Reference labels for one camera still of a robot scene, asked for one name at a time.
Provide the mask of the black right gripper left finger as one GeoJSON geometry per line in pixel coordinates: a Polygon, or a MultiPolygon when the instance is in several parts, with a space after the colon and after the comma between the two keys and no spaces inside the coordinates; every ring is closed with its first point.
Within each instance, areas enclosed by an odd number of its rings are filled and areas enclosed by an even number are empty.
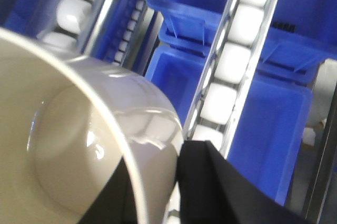
{"type": "Polygon", "coordinates": [[[137,223],[133,189],[124,159],[79,223],[137,223]]]}

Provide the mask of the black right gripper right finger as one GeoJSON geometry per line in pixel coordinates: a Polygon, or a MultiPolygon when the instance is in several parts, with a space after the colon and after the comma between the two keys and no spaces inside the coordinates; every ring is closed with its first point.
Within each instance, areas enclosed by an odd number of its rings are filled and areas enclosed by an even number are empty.
{"type": "Polygon", "coordinates": [[[210,141],[185,141],[177,161],[181,223],[307,223],[259,191],[210,141]]]}

